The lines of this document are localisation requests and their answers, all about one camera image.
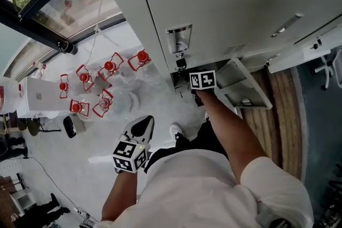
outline gray floor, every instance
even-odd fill
[[[100,219],[102,206],[116,178],[111,163],[92,163],[88,158],[109,155],[113,151],[113,141],[119,138],[128,120],[143,115],[153,115],[155,127],[151,149],[165,147],[172,141],[169,126],[178,122],[188,136],[195,135],[204,120],[204,109],[198,108],[192,98],[181,98],[166,85],[150,87],[143,85],[136,91],[141,107],[127,120],[87,123],[87,131],[73,139],[62,132],[40,133],[32,137],[24,132],[29,156],[34,156],[45,167],[58,187],[78,206]],[[48,129],[61,126],[61,119],[47,124]],[[42,203],[50,200],[53,192],[60,203],[72,210],[62,216],[57,223],[61,227],[79,227],[82,220],[73,211],[73,205],[53,185],[42,168],[33,159],[20,160],[24,180],[34,195]],[[138,176],[138,193],[144,187],[143,173]]]
[[[319,217],[328,181],[334,178],[335,164],[342,159],[342,89],[335,76],[327,91],[325,73],[313,75],[320,59],[297,67],[305,101],[308,124],[308,158],[305,185],[309,192],[315,218]]]

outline white cable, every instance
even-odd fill
[[[96,25],[95,25],[95,36],[94,36],[94,43],[92,45],[92,48],[91,48],[91,51],[89,53],[89,58],[87,60],[87,62],[84,64],[85,66],[87,65],[87,63],[89,62],[90,60],[90,57],[91,57],[91,54],[92,54],[92,51],[95,47],[95,42],[96,42],[96,35],[97,35],[97,32],[98,32],[98,23],[100,21],[100,13],[101,13],[101,6],[102,6],[102,0],[100,0],[100,6],[98,8],[98,13],[97,13],[97,22],[96,22]]]

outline black cable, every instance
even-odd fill
[[[83,212],[85,212],[86,214],[88,214],[92,219],[94,219],[96,222],[99,222],[97,219],[95,219],[94,217],[92,217],[89,213],[87,213],[86,211],[84,211],[84,209],[82,209],[81,207],[77,207],[76,204],[73,203],[73,201],[71,199],[69,199],[69,197],[64,194],[64,192],[57,186],[57,184],[55,183],[55,181],[50,177],[50,175],[46,172],[45,168],[43,167],[43,165],[35,158],[35,157],[24,157],[24,158],[12,158],[12,159],[7,159],[7,160],[24,160],[24,159],[34,159],[37,163],[39,163],[39,165],[42,167],[44,173],[49,177],[49,179],[53,182],[53,184],[55,185],[55,187],[57,187],[57,189],[72,203],[72,205],[78,210],[81,209]]]

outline white floor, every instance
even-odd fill
[[[113,186],[116,173],[111,163],[88,162],[88,158],[110,154],[113,141],[119,137],[125,125],[134,118],[153,115],[155,127],[151,149],[165,147],[172,141],[169,126],[179,123],[186,135],[194,136],[204,119],[204,109],[198,108],[189,93],[187,98],[171,91],[166,84],[148,86],[143,84],[135,91],[141,107],[131,117],[123,121],[87,123],[86,132],[69,139],[62,132],[40,133],[32,137],[28,131],[24,137],[29,148],[29,156],[35,157],[45,167],[58,187],[78,206],[99,220],[102,206]],[[46,125],[45,129],[62,128],[61,117]],[[73,210],[73,205],[53,185],[41,166],[33,159],[20,160],[25,184],[37,200],[50,201],[53,192],[61,205],[72,213],[62,216],[57,223],[61,227],[79,227],[82,218]],[[138,194],[144,187],[144,174],[138,177]]]

